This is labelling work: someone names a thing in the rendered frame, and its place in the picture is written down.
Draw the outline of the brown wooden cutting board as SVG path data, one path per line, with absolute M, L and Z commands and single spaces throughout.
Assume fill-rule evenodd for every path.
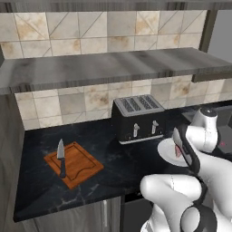
M 66 177 L 64 184 L 74 189 L 103 170 L 103 165 L 76 141 L 64 147 Z

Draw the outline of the white round plate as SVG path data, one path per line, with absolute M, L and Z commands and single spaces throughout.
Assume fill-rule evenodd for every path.
M 175 154 L 175 143 L 172 138 L 168 138 L 162 140 L 158 145 L 158 153 L 159 155 L 166 160 L 168 163 L 179 166 L 179 167 L 187 167 L 188 164 L 184 160 L 183 156 L 179 158 L 176 157 Z

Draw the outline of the dark drawer front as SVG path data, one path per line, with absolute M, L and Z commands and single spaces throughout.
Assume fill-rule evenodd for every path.
M 121 197 L 121 232 L 140 232 L 149 219 L 153 204 L 139 192 Z

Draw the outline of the black four-slot toaster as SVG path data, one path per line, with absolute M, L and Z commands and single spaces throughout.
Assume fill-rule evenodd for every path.
M 165 134 L 166 112 L 150 94 L 117 98 L 111 125 L 120 144 L 157 139 Z

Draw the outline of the steel cupboard front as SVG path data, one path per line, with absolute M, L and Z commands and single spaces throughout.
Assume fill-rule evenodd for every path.
M 121 198 L 108 201 L 108 227 L 103 225 L 102 201 L 23 222 L 25 232 L 120 232 Z

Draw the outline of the grey tall cupboard side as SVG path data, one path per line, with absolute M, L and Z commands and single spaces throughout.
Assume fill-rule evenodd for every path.
M 0 232 L 21 231 L 13 214 L 24 143 L 24 125 L 13 94 L 0 95 Z

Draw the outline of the grey range hood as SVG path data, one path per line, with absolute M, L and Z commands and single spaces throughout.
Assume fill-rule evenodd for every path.
M 232 63 L 232 10 L 207 12 L 199 50 Z

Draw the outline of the grey wooden wall shelf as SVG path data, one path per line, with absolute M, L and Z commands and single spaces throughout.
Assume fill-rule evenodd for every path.
M 183 75 L 226 79 L 232 63 L 191 47 L 5 60 L 0 95 Z

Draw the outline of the black-handled kitchen knife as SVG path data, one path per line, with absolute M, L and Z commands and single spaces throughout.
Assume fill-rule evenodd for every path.
M 66 177 L 66 170 L 65 170 L 65 156 L 64 156 L 63 140 L 60 140 L 58 143 L 57 159 L 61 162 L 60 177 L 64 179 Z

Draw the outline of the grey wooden wall cupboard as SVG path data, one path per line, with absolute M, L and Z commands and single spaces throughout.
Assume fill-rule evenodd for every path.
M 232 0 L 0 0 L 0 13 L 232 10 Z

